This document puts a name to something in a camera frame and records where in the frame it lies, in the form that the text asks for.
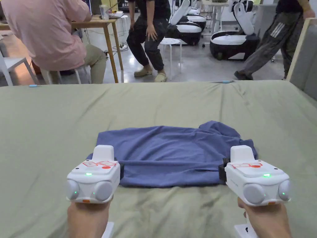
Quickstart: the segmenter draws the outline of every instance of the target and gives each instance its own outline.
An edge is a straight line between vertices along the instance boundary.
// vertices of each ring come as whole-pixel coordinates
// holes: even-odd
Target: pink shirt
[[[2,0],[12,32],[21,39],[36,65],[50,71],[84,64],[86,48],[71,35],[71,21],[90,14],[82,0]]]

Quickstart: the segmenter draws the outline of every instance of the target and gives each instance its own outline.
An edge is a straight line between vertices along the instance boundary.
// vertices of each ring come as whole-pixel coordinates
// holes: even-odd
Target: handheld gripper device
[[[290,201],[289,176],[262,160],[255,160],[249,146],[233,146],[230,159],[223,159],[219,178],[249,206],[267,206]],[[237,238],[258,238],[248,215],[247,224],[235,226]]]
[[[91,160],[85,160],[68,175],[66,199],[80,203],[107,203],[124,176],[124,165],[115,161],[111,145],[98,145]],[[108,222],[102,238],[110,238],[114,223]]]

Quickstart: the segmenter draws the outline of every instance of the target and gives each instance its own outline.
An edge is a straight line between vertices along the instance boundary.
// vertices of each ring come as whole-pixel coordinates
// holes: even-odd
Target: black pants
[[[158,36],[156,40],[152,40],[151,37],[150,40],[148,40],[146,36],[147,21],[142,15],[139,16],[134,24],[133,30],[130,29],[126,42],[128,43],[132,54],[140,64],[143,66],[149,64],[149,60],[145,55],[146,53],[153,68],[160,71],[163,70],[164,64],[158,46],[166,34],[168,21],[165,18],[153,19],[153,25]]]

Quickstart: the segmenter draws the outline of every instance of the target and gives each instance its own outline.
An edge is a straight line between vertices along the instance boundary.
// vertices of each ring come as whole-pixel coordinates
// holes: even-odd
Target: concrete floor
[[[117,31],[119,34],[119,41],[125,42],[127,38],[127,29],[122,20],[117,21]],[[109,32],[112,34],[112,27],[109,26]],[[107,44],[103,29],[94,28],[88,29],[87,35],[83,32],[83,41],[99,47],[102,50],[107,50]],[[208,42],[209,37],[204,37],[197,46],[183,46],[182,49],[182,73],[180,73],[179,63],[179,46],[172,47],[172,78],[168,82],[191,82],[191,81],[220,81],[235,79],[233,73],[243,67],[243,62],[237,61],[218,61],[210,53],[209,46],[202,48],[203,42]],[[114,37],[111,36],[112,46],[115,46]],[[4,36],[0,41],[0,48],[5,57],[26,57],[28,62],[31,62],[30,57],[25,46],[14,35]],[[170,54],[169,47],[166,47],[163,52],[163,47],[160,46],[163,61],[165,63],[165,70],[169,76],[170,70]],[[144,78],[134,78],[133,72],[141,69],[141,65],[135,60],[130,50],[121,52],[124,70],[121,72],[119,59],[115,52],[115,63],[119,82],[122,83],[139,83],[139,82],[153,82],[156,72],[153,75]],[[15,71],[10,73],[14,85],[29,85],[33,81],[24,65],[20,65]],[[280,80],[284,76],[283,64],[281,59],[276,59],[274,63],[267,63],[262,69],[253,74],[255,80]],[[45,84],[41,76],[38,76],[41,84]],[[74,75],[63,77],[63,83],[77,83]],[[107,68],[104,76],[104,83],[114,83],[114,77],[110,60],[107,61]],[[6,80],[2,75],[0,77],[0,86],[7,86]]]

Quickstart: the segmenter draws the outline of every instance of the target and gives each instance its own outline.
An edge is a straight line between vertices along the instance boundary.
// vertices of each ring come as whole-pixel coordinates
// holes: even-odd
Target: green bedsheet
[[[67,237],[63,186],[101,131],[210,120],[288,173],[294,237],[316,237],[317,103],[285,81],[0,88],[0,237]],[[114,238],[227,238],[245,222],[226,186],[119,187]]]

